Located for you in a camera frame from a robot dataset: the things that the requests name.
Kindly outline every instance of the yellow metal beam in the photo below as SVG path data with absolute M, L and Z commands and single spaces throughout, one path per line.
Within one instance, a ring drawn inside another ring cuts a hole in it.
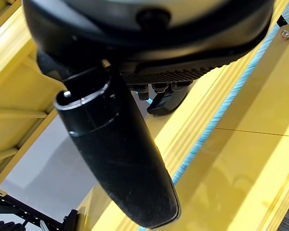
M 6 5 L 4 0 L 0 0 L 0 26 L 20 7 L 21 0 L 13 1 L 12 5 Z
M 52 120 L 57 115 L 55 110 L 52 110 L 49 115 L 41 122 L 38 128 L 31 134 L 31 136 L 26 140 L 24 145 L 20 147 L 18 152 L 14 155 L 14 157 L 10 160 L 10 162 L 6 165 L 3 171 L 0 173 L 0 184 L 4 181 L 10 171 L 14 168 L 14 166 L 18 163 L 18 161 L 23 157 L 23 155 L 28 151 L 34 141 L 40 136 L 40 134 L 47 128 L 47 126 L 52 122 Z
M 34 47 L 20 7 L 0 28 L 0 88 Z
M 0 118 L 45 118 L 47 114 L 39 111 L 0 108 Z
M 5 151 L 0 152 L 0 160 L 5 159 L 6 157 L 15 155 L 17 153 L 18 149 L 11 148 Z

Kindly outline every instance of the ridged black surface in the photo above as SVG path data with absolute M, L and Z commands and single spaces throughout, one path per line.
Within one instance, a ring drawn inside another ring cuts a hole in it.
M 142 74 L 142 75 L 123 75 L 127 84 L 146 84 L 146 83 L 168 83 L 168 82 L 182 82 L 198 79 L 204 74 L 208 73 L 213 67 L 201 68 L 199 70 L 175 70 L 160 72 L 156 74 Z

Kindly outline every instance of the bolt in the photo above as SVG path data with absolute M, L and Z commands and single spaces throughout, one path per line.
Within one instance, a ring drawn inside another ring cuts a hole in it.
M 283 30 L 283 31 L 281 32 L 281 37 L 282 37 L 284 40 L 288 40 L 288 39 L 289 39 L 289 31 Z

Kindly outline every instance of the black metal bracket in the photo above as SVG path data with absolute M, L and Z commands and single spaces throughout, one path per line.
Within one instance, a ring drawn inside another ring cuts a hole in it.
M 288 24 L 282 15 L 279 17 L 276 23 L 278 24 L 279 27 L 282 27 Z
M 64 223 L 66 222 L 65 221 L 62 224 L 9 195 L 3 197 L 0 196 L 0 214 L 15 214 L 16 216 L 25 220 L 23 225 L 30 222 L 39 227 L 40 221 L 43 220 L 49 231 L 63 230 Z

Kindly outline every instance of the black mount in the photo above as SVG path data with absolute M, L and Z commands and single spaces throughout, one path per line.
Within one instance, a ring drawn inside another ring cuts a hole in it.
M 29 222 L 40 227 L 40 221 L 42 220 L 45 222 L 49 231 L 74 231 L 77 218 L 77 211 L 72 210 L 70 214 L 64 218 L 64 222 L 60 223 L 9 195 L 0 196 L 0 214 L 15 214 L 24 219 L 25 221 L 22 227 L 25 227 Z

